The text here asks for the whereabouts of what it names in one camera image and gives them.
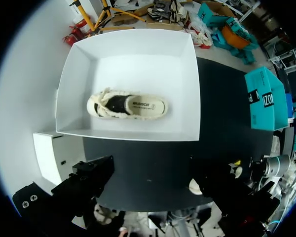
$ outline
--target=shoe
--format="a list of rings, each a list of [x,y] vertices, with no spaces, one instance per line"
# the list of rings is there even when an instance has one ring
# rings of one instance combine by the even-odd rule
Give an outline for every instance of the shoe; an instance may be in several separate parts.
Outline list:
[[[92,116],[119,119],[158,119],[168,111],[167,102],[155,95],[135,94],[106,88],[87,102]]]

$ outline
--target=yellow tripod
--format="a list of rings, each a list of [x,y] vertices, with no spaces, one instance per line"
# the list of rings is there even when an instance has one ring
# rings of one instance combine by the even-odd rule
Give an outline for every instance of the yellow tripod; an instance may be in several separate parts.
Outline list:
[[[100,23],[102,21],[102,19],[104,18],[105,13],[108,15],[108,17],[111,17],[111,12],[110,10],[112,9],[113,11],[117,11],[123,14],[127,14],[130,15],[132,17],[135,17],[143,22],[146,22],[146,20],[142,17],[136,16],[132,13],[129,13],[127,11],[123,11],[121,9],[115,8],[115,7],[111,7],[108,6],[108,3],[106,0],[101,0],[102,4],[103,4],[103,10],[97,20],[97,22],[95,23],[95,25],[93,25],[93,23],[91,22],[89,16],[87,15],[87,13],[85,12],[85,10],[83,9],[83,7],[81,6],[81,3],[79,0],[75,0],[73,1],[72,4],[70,4],[70,6],[75,5],[78,10],[80,11],[82,17],[84,18],[84,20],[86,21],[86,23],[88,24],[88,26],[90,27],[91,31],[93,34],[97,34],[99,31],[108,31],[108,30],[127,30],[127,29],[133,29],[134,27],[130,27],[130,26],[114,26],[114,27],[101,27]]]

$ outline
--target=white cabinet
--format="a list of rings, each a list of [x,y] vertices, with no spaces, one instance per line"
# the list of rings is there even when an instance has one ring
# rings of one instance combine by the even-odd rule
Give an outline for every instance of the white cabinet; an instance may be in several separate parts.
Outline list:
[[[55,185],[68,178],[73,172],[73,165],[86,161],[81,137],[56,132],[36,132],[33,139],[40,172]]]

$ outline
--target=white shoebox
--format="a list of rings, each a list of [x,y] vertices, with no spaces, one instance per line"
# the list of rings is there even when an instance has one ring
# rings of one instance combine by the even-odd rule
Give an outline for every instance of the white shoebox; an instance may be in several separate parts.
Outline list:
[[[92,117],[87,100],[106,87],[162,96],[168,113],[156,120]],[[105,139],[198,141],[200,88],[191,36],[133,29],[75,43],[59,83],[56,130]]]

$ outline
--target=black tabletop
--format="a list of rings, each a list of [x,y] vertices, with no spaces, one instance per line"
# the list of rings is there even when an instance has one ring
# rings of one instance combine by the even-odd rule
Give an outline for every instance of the black tabletop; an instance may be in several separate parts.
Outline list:
[[[200,138],[195,142],[140,142],[84,138],[87,160],[113,155],[115,172],[98,202],[125,211],[167,211],[211,200],[193,195],[189,157],[230,163],[268,155],[272,132],[250,129],[244,72],[197,58]]]

